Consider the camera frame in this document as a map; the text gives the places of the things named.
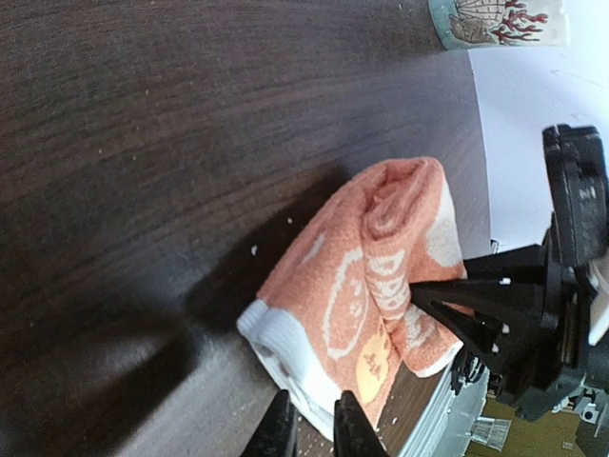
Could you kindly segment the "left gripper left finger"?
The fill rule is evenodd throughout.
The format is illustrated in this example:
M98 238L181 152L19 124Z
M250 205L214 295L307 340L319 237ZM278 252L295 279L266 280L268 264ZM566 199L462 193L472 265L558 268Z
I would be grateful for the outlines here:
M297 454L296 408L289 392L279 390L243 451L243 457L292 457Z

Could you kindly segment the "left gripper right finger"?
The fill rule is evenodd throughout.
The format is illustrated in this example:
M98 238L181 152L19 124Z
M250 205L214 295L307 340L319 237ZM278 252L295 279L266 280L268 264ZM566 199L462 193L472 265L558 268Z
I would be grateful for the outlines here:
M334 406L334 455L337 457L388 457L375 429L356 396L342 392Z

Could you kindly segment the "beige bunny print towel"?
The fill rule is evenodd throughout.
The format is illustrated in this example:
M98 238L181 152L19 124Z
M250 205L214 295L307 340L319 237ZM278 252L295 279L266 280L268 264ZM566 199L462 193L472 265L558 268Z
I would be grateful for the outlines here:
M411 286L466 275L442 164L376 164L335 192L237 321L266 371L324 437L353 392L377 424L400 367L420 378L462 348L417 308Z

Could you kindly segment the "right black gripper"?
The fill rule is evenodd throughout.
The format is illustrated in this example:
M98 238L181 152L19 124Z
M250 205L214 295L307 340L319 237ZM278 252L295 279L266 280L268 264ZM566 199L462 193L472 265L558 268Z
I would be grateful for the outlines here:
M465 260L475 280L410 286L412 304L496 374L498 400L529 422L583 390L608 390L608 337L591 341L608 301L602 141L594 127L558 125L542 145L553 204L542 243Z

